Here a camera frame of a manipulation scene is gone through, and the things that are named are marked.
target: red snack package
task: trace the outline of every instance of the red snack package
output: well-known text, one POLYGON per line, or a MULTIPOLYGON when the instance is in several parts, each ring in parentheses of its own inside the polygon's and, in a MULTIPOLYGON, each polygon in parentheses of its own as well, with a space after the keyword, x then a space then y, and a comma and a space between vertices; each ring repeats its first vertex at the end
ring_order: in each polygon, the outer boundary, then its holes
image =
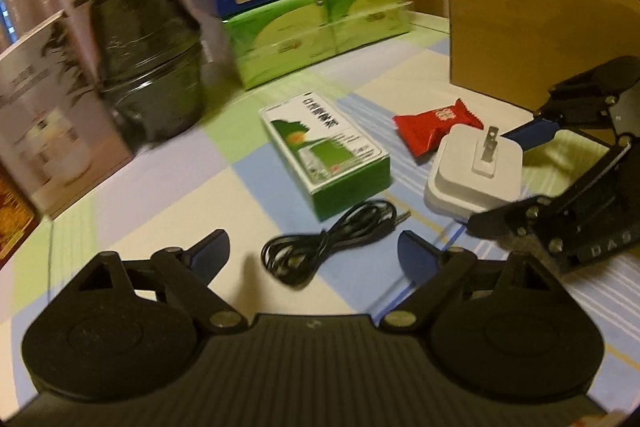
POLYGON ((414 156, 436 150, 442 139, 457 123, 484 129, 478 117, 466 108, 459 98, 454 105, 422 114, 395 116, 398 133, 414 156))

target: white power adapter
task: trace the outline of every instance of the white power adapter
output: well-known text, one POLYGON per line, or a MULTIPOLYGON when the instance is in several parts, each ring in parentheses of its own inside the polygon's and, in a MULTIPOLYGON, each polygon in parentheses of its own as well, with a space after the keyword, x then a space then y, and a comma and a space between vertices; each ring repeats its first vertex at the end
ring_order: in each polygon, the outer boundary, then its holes
POLYGON ((446 214, 467 221, 472 214, 520 198, 522 148, 498 136, 464 124, 452 127, 436 153, 424 201, 446 214))

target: checkered tablecloth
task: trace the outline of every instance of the checkered tablecloth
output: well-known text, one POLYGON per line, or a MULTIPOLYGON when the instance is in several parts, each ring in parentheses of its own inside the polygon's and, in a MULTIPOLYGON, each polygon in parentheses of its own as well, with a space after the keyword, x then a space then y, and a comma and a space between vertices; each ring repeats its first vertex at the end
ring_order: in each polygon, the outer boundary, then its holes
MULTIPOLYGON (((365 312, 378 319, 411 291, 398 264, 399 231, 334 256, 302 291, 262 270, 262 245, 283 232, 314 232, 318 223, 258 120, 258 110, 314 90, 364 127, 392 156, 394 183, 382 196, 412 217, 411 229, 438 245, 460 245, 482 259, 503 259, 494 243, 468 237, 429 211, 423 191, 430 163, 416 164, 391 117, 450 105, 456 98, 502 131, 530 114, 449 85, 448 23, 416 15, 410 34, 341 55, 251 92, 221 82, 209 90, 209 114, 195 129, 137 157, 64 212, 44 221, 0 271, 0 417, 34 396, 20 359, 30 322, 100 250, 123 259, 160 248, 190 247, 213 229, 231 238, 229 263, 211 288, 243 314, 365 312)), ((570 132, 527 153, 525 190, 556 195, 588 169, 604 147, 570 132)), ((602 330, 607 351, 591 396, 606 409, 630 410, 640 393, 640 259, 624 254, 566 277, 574 298, 602 330)))

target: green tissue package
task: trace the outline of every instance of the green tissue package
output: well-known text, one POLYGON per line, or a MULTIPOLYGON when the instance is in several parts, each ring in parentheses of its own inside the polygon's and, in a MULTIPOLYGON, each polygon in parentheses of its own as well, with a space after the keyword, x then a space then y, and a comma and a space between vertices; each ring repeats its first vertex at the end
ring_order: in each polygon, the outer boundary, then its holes
POLYGON ((326 0, 279 0, 225 21, 245 89, 335 55, 326 0))
POLYGON ((391 185, 388 152, 318 94, 299 94, 260 117, 321 221, 391 185))
POLYGON ((337 53, 411 31, 406 0, 327 0, 337 53))

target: window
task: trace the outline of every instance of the window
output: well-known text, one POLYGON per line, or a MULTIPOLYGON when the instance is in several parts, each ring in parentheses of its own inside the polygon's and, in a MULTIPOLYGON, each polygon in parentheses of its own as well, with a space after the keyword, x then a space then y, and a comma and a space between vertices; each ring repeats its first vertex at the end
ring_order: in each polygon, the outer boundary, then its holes
POLYGON ((0 0, 0 12, 2 12, 2 24, 4 24, 4 27, 6 28, 11 44, 14 44, 18 40, 18 34, 15 31, 14 23, 11 21, 9 10, 6 7, 4 0, 0 0))

